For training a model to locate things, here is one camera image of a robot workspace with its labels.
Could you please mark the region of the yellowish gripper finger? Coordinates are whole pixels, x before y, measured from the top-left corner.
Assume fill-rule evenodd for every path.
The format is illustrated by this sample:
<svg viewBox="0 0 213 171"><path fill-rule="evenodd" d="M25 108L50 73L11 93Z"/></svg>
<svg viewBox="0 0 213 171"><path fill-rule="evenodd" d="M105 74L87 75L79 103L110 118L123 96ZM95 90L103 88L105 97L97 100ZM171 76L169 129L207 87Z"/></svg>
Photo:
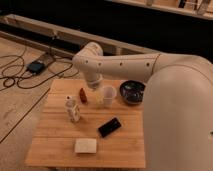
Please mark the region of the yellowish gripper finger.
<svg viewBox="0 0 213 171"><path fill-rule="evenodd" d="M102 103L102 93L101 93L101 90L97 90L96 91L96 101L97 103L101 104Z"/></svg>

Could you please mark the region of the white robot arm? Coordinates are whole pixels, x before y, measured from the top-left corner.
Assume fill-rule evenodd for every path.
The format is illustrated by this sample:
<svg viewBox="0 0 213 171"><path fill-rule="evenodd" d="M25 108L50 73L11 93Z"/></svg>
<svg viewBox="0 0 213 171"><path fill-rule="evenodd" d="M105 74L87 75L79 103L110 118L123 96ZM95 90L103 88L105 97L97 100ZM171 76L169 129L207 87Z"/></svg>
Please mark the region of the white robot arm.
<svg viewBox="0 0 213 171"><path fill-rule="evenodd" d="M94 42L73 63L91 88L103 75L145 84L145 171L213 171L213 63L189 54L105 56Z"/></svg>

